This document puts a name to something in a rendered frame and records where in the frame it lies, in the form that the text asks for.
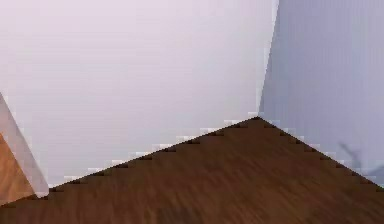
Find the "brown wooden room door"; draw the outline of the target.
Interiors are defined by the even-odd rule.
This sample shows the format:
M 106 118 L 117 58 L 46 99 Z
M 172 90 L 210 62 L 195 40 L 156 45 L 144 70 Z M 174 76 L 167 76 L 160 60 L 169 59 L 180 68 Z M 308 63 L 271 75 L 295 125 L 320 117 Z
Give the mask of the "brown wooden room door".
M 29 181 L 0 134 L 0 206 L 33 194 Z

